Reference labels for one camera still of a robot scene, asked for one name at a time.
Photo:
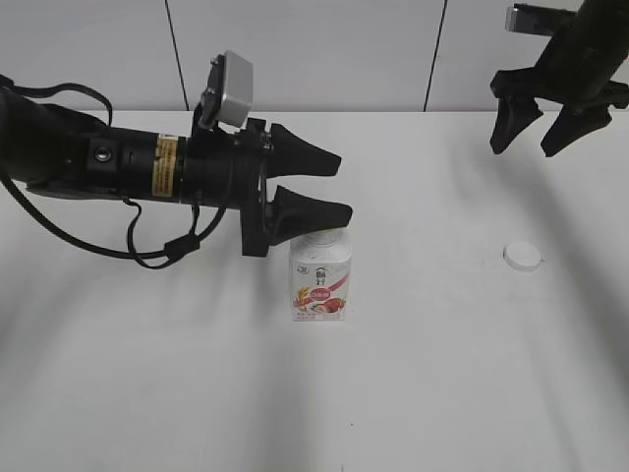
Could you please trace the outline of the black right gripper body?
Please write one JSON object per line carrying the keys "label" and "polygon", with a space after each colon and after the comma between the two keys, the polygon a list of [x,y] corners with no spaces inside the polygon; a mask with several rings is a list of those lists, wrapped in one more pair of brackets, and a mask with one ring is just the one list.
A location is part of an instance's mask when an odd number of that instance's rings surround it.
{"label": "black right gripper body", "polygon": [[537,100],[588,108],[628,107],[628,86],[612,77],[628,58],[626,48],[604,53],[588,48],[581,53],[542,54],[529,68],[501,70],[490,83],[499,106],[514,113],[538,113]]}

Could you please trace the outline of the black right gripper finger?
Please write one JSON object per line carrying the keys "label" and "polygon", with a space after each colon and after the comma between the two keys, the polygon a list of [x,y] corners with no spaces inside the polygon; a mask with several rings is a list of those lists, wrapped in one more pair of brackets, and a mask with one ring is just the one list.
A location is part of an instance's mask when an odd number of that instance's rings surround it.
{"label": "black right gripper finger", "polygon": [[607,105],[588,108],[563,106],[543,137],[541,146],[546,157],[553,157],[577,140],[606,127],[612,118]]}
{"label": "black right gripper finger", "polygon": [[533,97],[506,95],[498,100],[497,116],[489,139],[494,154],[502,154],[511,143],[543,116]]}

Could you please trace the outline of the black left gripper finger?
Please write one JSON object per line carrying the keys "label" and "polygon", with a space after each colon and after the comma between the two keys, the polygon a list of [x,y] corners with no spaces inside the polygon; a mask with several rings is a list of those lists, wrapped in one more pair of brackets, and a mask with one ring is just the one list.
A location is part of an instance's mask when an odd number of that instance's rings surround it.
{"label": "black left gripper finger", "polygon": [[276,188],[270,207],[270,216],[266,218],[270,246],[318,231],[347,227],[353,215],[350,206],[309,198],[282,186]]}
{"label": "black left gripper finger", "polygon": [[266,176],[332,177],[337,174],[341,157],[297,137],[283,125],[272,124],[270,151],[266,158]]}

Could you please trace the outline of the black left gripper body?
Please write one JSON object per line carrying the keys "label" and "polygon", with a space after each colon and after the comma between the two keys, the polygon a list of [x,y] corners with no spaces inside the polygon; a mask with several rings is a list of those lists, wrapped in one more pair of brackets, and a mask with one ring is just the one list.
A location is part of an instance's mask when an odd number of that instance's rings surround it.
{"label": "black left gripper body", "polygon": [[217,125],[195,126],[184,162],[184,202],[217,209],[198,238],[207,238],[226,211],[234,209],[240,215],[242,254],[248,257],[265,257],[270,247],[261,182],[266,177],[265,125],[249,118],[233,134]]}

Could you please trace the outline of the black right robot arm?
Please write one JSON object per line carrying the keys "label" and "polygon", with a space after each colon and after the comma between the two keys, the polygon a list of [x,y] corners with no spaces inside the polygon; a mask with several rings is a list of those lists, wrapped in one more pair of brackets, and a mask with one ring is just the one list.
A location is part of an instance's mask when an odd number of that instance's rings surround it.
{"label": "black right robot arm", "polygon": [[541,142],[547,157],[606,127],[611,106],[628,107],[628,85],[612,79],[628,59],[626,1],[585,1],[577,11],[515,3],[505,28],[549,42],[534,66],[500,70],[490,82],[498,100],[489,140],[494,153],[543,116],[539,98],[561,106]]}

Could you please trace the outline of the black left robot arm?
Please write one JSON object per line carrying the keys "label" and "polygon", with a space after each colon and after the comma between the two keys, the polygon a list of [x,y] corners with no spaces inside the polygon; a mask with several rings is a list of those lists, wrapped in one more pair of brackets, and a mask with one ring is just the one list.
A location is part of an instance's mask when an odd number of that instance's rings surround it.
{"label": "black left robot arm", "polygon": [[187,137],[111,127],[55,104],[1,91],[1,180],[43,226],[29,194],[63,200],[154,201],[240,214],[242,252],[264,257],[293,238],[346,227],[352,209],[278,187],[280,176],[331,177],[338,155],[279,124],[194,128]]}

